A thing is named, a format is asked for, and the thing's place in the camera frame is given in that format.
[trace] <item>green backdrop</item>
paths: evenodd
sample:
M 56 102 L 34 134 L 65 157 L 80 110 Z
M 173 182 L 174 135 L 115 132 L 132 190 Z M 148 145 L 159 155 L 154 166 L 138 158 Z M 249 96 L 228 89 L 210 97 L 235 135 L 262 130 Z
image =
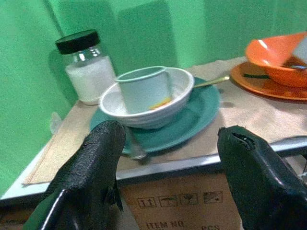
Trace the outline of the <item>green backdrop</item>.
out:
M 0 195 L 49 140 L 76 93 L 54 41 L 96 29 L 117 74 L 244 55 L 251 39 L 306 29 L 305 0 L 0 0 Z

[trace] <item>teal plate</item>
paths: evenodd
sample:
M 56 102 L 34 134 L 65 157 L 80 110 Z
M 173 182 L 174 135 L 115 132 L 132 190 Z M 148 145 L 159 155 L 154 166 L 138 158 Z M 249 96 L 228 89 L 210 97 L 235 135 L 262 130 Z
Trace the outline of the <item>teal plate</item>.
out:
M 195 84 L 204 82 L 195 78 Z M 175 115 L 173 121 L 159 129 L 133 128 L 136 139 L 146 152 L 156 152 L 178 145 L 206 128 L 219 109 L 219 93 L 214 86 L 193 89 L 186 107 Z M 99 123 L 112 119 L 100 109 L 91 120 L 91 130 Z M 126 141 L 123 153 L 130 153 Z

